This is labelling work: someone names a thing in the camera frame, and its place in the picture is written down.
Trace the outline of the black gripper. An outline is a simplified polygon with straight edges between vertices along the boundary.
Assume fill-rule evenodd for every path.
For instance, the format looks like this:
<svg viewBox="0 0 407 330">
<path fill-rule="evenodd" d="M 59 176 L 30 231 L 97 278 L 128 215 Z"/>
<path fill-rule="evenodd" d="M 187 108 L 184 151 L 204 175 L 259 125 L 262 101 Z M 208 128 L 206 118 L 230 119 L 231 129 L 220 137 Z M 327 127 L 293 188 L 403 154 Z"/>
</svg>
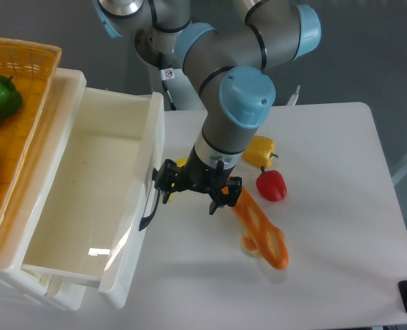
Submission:
<svg viewBox="0 0 407 330">
<path fill-rule="evenodd" d="M 209 195 L 212 200 L 209 215 L 213 215 L 219 208 L 235 206 L 240 197 L 242 179 L 231 173 L 232 169 L 226 167 L 222 159 L 217 159 L 212 167 L 191 151 L 185 166 L 178 167 L 173 160 L 164 160 L 159 169 L 153 170 L 152 180 L 163 204 L 168 203 L 171 194 L 185 190 Z"/>
</svg>

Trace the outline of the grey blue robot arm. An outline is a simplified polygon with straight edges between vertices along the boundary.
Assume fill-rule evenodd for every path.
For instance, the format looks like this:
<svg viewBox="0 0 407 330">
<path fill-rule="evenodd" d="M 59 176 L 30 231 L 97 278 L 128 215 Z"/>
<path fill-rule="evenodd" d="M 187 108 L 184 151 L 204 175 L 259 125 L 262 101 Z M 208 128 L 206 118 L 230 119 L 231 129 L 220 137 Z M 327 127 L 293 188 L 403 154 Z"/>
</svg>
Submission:
<svg viewBox="0 0 407 330">
<path fill-rule="evenodd" d="M 94 1 L 107 34 L 143 33 L 140 57 L 159 72 L 180 69 L 207 117 L 183 166 L 168 159 L 153 171 L 156 200 L 191 190 L 211 198 L 210 211 L 233 207 L 242 180 L 231 175 L 257 129 L 266 121 L 276 88 L 265 70 L 315 50 L 322 28 L 307 4 L 286 1 L 237 1 L 243 27 L 222 34 L 194 22 L 189 1 Z"/>
</svg>

